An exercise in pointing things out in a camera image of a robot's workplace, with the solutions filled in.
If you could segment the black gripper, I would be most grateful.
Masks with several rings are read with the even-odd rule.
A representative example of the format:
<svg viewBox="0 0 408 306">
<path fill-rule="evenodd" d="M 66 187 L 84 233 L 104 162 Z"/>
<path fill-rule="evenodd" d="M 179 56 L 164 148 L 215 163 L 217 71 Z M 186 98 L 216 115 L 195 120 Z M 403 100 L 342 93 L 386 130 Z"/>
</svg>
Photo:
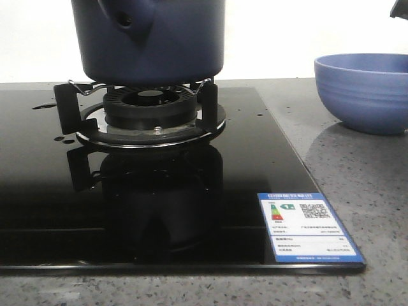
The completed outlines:
<svg viewBox="0 0 408 306">
<path fill-rule="evenodd" d="M 396 0 L 390 11 L 391 18 L 408 18 L 408 0 Z"/>
</svg>

